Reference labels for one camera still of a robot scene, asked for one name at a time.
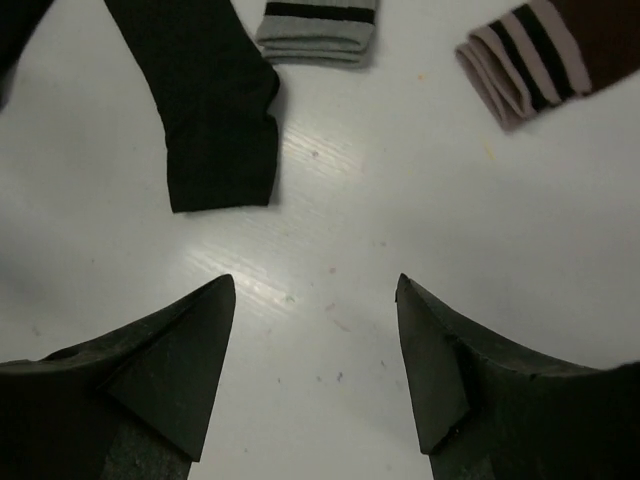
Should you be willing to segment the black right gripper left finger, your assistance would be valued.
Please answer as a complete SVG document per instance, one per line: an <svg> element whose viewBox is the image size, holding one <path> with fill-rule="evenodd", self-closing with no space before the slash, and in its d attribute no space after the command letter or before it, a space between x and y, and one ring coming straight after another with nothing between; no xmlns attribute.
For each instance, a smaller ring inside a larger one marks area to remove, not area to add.
<svg viewBox="0 0 640 480"><path fill-rule="evenodd" d="M235 310L220 276L40 360L1 367L5 479L184 479L201 459Z"/></svg>

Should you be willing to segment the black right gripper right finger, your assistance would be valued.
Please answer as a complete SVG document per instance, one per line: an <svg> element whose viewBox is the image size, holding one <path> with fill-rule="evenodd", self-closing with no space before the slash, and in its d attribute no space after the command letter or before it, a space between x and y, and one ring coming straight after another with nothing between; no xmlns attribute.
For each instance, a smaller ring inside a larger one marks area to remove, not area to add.
<svg viewBox="0 0 640 480"><path fill-rule="evenodd" d="M594 369L509 340L407 276L398 329L437 479L635 479L639 366Z"/></svg>

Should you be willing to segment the plain black sock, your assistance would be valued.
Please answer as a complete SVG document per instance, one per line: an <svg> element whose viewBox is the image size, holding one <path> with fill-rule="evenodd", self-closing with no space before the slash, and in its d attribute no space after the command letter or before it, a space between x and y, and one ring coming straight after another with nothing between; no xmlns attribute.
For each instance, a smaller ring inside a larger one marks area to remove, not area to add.
<svg viewBox="0 0 640 480"><path fill-rule="evenodd" d="M228 1L109 1L161 117L171 209L268 205L279 76Z"/></svg>

